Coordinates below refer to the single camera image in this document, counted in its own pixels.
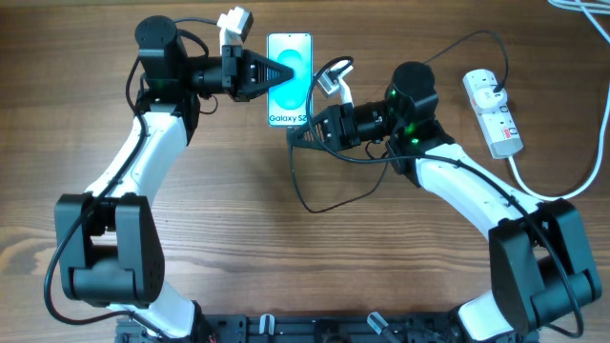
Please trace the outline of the blue Galaxy smartphone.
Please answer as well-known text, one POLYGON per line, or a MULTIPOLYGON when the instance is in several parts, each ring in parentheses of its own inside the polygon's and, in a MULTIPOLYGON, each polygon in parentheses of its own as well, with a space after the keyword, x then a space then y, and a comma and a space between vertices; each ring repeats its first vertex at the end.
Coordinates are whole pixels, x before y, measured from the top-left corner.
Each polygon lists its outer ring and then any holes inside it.
POLYGON ((268 125, 296 127, 306 119, 306 98, 313 78, 313 37, 309 32, 273 32, 267 36, 267 57, 293 71, 287 81, 269 89, 268 125))

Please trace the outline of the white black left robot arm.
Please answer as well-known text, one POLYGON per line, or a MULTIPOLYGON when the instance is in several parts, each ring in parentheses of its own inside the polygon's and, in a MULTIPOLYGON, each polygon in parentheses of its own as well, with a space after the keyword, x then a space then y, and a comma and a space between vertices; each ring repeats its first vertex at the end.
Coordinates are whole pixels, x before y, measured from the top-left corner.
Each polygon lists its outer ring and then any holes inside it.
POLYGON ((46 281, 59 278, 68 299, 109 319, 126 316, 157 342, 214 342, 200 306, 165 279, 153 200, 190 144, 200 103, 225 94, 247 102, 293 77, 289 67, 243 48, 253 15, 243 8, 216 21, 220 53, 189 56, 193 34, 163 15, 135 29, 138 54, 128 80, 132 130, 104 173, 84 192, 62 195, 54 209, 57 248, 46 281))

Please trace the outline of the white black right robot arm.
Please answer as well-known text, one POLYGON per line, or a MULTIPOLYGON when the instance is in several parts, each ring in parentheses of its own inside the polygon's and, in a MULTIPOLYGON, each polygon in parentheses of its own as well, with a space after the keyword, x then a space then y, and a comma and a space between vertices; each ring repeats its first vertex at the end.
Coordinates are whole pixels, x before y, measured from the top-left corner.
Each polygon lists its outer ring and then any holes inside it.
POLYGON ((341 101, 291 131, 291 147, 344 159, 348 149, 384 141, 383 163, 454 207, 489 245, 492 288, 455 312, 461 337, 487 342, 555 329, 567 314, 581 318, 602 293, 600 276, 578 210, 567 200, 539 200, 506 184, 471 159, 438 123, 431 68, 406 62, 384 98, 355 105, 343 81, 348 58, 326 64, 314 88, 341 101))

